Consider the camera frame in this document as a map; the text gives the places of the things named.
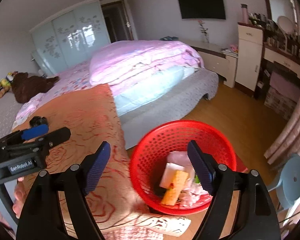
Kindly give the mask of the person left hand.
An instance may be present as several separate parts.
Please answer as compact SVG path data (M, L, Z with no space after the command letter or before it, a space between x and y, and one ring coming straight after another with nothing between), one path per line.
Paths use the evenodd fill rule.
M26 191L24 186L24 177L20 177L17 179L17 185L14 189L14 197L15 202L12 206L13 212L15 213L16 218L20 218L20 214L25 202L26 198ZM15 235L15 232L13 231L12 227L8 223L8 221L2 216L0 212L0 223L5 227L5 229L9 232L11 236Z

